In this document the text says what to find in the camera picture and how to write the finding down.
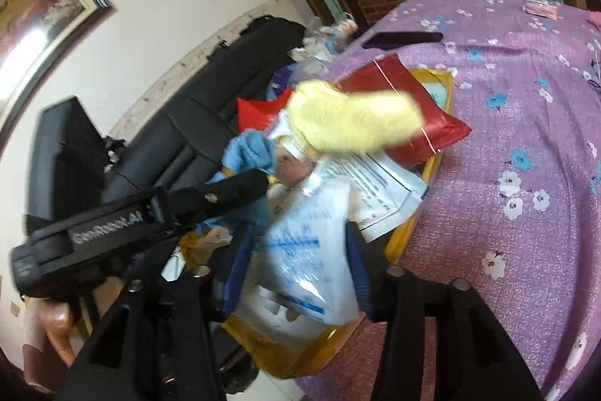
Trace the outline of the left hand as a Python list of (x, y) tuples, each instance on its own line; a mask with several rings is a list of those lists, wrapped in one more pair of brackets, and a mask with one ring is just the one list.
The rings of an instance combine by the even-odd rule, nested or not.
[(90, 339), (95, 323), (117, 299), (123, 281), (108, 278), (86, 298), (73, 304), (26, 298), (24, 310), (23, 379), (26, 385), (53, 398), (69, 368)]

